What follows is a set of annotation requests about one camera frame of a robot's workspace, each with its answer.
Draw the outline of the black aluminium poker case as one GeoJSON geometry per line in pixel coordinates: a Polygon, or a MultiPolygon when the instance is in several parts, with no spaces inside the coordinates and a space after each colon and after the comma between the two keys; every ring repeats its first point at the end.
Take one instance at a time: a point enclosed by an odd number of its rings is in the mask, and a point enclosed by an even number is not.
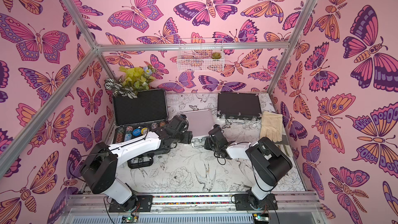
{"type": "Polygon", "coordinates": [[[239,121],[259,121],[262,118],[257,94],[221,92],[217,98],[217,117],[239,121]]]}

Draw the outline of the large black poker case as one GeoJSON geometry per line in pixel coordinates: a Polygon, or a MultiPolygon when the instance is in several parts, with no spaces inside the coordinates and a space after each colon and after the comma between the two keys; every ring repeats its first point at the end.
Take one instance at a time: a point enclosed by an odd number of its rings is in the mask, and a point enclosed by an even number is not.
{"type": "Polygon", "coordinates": [[[122,138],[122,142],[110,145],[107,160],[114,168],[132,159],[133,169],[152,165],[154,156],[170,152],[171,148],[163,143],[168,137],[162,127],[153,128],[154,123],[166,121],[168,117],[166,94],[162,89],[141,91],[138,98],[114,96],[116,126],[127,134],[132,128],[130,139],[122,138]]]}

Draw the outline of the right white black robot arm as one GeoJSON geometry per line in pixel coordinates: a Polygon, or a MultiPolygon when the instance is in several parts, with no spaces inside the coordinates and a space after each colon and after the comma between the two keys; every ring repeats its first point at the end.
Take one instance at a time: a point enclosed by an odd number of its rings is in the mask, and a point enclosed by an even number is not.
{"type": "Polygon", "coordinates": [[[249,190],[253,200],[264,200],[293,168],[291,160],[269,138],[260,138],[255,143],[229,142],[219,125],[214,125],[208,134],[205,147],[213,151],[216,158],[249,161],[255,178],[249,190]]]}

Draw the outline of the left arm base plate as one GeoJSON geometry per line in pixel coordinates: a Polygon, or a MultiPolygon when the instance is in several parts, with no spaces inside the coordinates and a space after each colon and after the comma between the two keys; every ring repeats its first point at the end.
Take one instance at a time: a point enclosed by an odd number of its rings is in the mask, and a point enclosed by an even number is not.
{"type": "Polygon", "coordinates": [[[110,213],[150,212],[152,202],[153,195],[132,195],[123,204],[112,200],[108,211],[110,213]]]}

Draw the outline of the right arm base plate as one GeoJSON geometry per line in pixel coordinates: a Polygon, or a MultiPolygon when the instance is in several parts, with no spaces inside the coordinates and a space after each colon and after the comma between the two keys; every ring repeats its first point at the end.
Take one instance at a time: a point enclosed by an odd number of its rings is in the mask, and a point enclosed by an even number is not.
{"type": "Polygon", "coordinates": [[[237,211],[278,210],[274,194],[268,194],[263,200],[258,200],[253,194],[234,194],[231,202],[237,211]]]}

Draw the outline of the small silver poker case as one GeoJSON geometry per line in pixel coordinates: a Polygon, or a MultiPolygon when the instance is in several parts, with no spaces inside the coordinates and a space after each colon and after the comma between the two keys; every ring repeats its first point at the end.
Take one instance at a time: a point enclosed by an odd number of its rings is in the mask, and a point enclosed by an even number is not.
{"type": "Polygon", "coordinates": [[[188,131],[192,132],[191,145],[193,148],[203,148],[209,137],[209,131],[213,129],[215,122],[210,109],[197,110],[182,113],[189,123],[188,131]]]}

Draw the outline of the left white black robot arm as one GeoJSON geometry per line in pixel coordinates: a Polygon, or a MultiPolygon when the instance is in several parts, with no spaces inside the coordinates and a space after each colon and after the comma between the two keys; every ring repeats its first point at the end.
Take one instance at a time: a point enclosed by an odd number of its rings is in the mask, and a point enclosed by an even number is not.
{"type": "Polygon", "coordinates": [[[138,208],[138,198],[127,183],[121,181],[117,169],[124,163],[130,168],[149,167],[154,156],[167,154],[172,145],[190,144],[192,132],[185,115],[176,115],[166,125],[125,141],[106,145],[100,142],[80,168],[80,173],[93,194],[104,194],[115,200],[125,212],[138,208]]]}

